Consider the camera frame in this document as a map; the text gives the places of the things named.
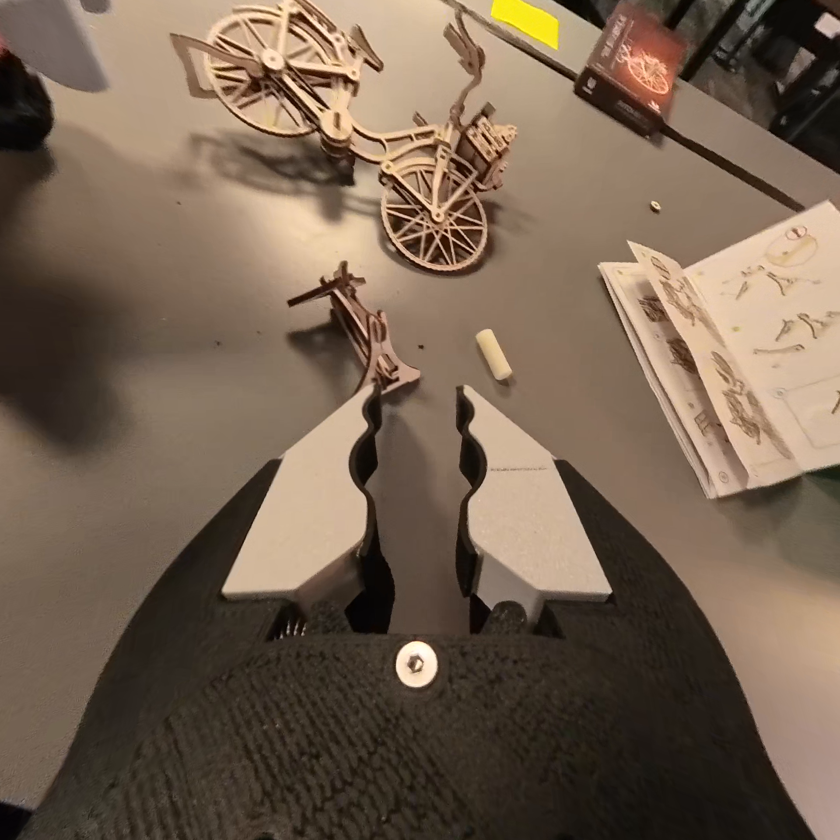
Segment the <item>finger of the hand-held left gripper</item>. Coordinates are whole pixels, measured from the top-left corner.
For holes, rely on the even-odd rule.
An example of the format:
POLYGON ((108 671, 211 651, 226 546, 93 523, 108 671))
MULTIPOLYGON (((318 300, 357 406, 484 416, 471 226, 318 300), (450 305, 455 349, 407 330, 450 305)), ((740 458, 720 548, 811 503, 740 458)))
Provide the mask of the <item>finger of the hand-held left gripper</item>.
POLYGON ((108 90, 88 16, 109 10, 109 1, 2 1, 2 46, 64 88, 108 90))

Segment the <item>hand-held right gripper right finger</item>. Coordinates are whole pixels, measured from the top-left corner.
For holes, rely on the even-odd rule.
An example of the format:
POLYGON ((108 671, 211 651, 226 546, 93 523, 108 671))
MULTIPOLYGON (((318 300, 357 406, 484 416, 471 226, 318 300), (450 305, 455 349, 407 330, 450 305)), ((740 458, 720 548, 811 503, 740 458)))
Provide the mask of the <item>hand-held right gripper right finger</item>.
POLYGON ((460 503, 456 576, 477 633, 511 602, 527 627, 551 602, 607 603, 613 594, 555 457, 473 387, 456 389, 460 503))

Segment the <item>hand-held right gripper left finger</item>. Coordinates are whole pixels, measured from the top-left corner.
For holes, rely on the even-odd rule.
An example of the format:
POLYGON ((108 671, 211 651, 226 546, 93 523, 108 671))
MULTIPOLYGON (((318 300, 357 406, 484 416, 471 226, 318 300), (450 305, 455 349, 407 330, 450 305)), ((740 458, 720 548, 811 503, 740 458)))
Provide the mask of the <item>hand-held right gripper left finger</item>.
POLYGON ((259 504, 221 594, 279 597, 308 612, 332 601, 350 621, 389 621, 394 580, 368 483, 378 467, 381 388, 368 384, 291 446, 259 504))

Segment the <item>small wooden model assembly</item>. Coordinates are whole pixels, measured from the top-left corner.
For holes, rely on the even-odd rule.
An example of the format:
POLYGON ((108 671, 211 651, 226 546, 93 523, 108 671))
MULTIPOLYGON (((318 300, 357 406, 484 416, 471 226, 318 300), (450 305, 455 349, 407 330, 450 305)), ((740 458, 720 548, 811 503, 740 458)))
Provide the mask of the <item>small wooden model assembly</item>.
POLYGON ((366 279, 351 272, 347 260, 341 260, 331 278, 322 276, 318 285, 287 300, 289 308, 327 298, 331 317, 350 340, 362 363, 362 376, 355 388, 360 392, 370 385, 381 395, 388 395, 422 378, 416 367, 396 353, 389 322, 384 310, 371 310, 359 298, 358 289, 366 279))

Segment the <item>wooden bicycle model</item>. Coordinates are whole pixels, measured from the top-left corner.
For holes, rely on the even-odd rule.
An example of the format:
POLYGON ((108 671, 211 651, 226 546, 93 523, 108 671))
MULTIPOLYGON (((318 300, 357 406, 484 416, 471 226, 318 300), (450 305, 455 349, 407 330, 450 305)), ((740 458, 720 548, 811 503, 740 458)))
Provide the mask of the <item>wooden bicycle model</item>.
POLYGON ((415 112, 405 129, 374 131, 351 113, 363 68, 384 69, 361 26, 343 30, 313 2, 239 5, 204 38, 171 33, 193 98, 219 101, 265 135, 316 135, 337 167, 378 169, 381 224, 397 254, 438 274, 482 262, 490 224, 482 196, 502 187, 514 124, 496 121, 487 102, 466 119, 466 101, 483 80, 486 53, 455 4, 444 38, 468 76, 444 122, 415 112))

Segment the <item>dark model kit box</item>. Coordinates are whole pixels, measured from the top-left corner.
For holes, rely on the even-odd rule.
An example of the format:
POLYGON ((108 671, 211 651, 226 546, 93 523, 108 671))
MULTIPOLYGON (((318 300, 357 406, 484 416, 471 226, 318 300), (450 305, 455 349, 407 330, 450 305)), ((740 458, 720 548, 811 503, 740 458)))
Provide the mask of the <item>dark model kit box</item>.
POLYGON ((636 2, 619 2, 574 82, 574 94, 650 139, 666 126, 689 52, 684 37, 636 2))

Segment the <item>pale wax stick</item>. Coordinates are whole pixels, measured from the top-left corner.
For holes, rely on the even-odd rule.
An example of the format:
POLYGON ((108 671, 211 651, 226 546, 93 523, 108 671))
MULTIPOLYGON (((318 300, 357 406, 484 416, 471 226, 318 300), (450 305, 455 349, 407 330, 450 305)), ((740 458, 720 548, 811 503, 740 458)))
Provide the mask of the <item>pale wax stick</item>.
POLYGON ((494 331, 480 330, 476 334, 476 344, 493 378, 497 382, 509 381, 512 368, 494 331))

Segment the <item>white instruction booklet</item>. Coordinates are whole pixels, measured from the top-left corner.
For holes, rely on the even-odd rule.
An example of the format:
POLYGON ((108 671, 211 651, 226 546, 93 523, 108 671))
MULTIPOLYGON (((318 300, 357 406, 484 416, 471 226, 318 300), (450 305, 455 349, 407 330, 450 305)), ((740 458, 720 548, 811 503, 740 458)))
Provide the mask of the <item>white instruction booklet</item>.
POLYGON ((839 462, 839 212, 817 204, 683 268, 598 270, 708 499, 839 462))

